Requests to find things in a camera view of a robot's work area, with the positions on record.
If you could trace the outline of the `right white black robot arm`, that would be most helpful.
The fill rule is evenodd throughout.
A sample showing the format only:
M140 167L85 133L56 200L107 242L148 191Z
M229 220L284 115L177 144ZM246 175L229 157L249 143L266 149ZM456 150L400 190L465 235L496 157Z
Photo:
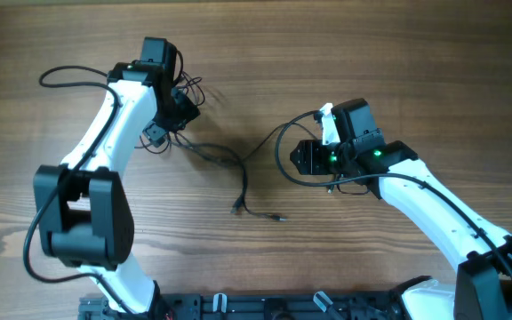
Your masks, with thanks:
M363 99L309 113L319 139L290 154L300 175L354 182L408 217L456 273L453 285L420 277L397 293L405 319L512 319L512 234L472 210L402 141L387 143Z

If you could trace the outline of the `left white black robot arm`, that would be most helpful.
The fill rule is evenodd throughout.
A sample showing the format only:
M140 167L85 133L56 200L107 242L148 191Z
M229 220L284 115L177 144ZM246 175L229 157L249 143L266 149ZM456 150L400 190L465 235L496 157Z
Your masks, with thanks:
M105 99L91 126L60 164L42 165L34 176L37 213L23 247L24 266L39 235L48 257L90 277L104 293L100 316L113 319L168 319L156 281L132 255L134 221L122 177L138 139L159 146L164 135L185 128L198 108L177 84L182 55L165 38L145 38L140 57L120 62L99 87Z

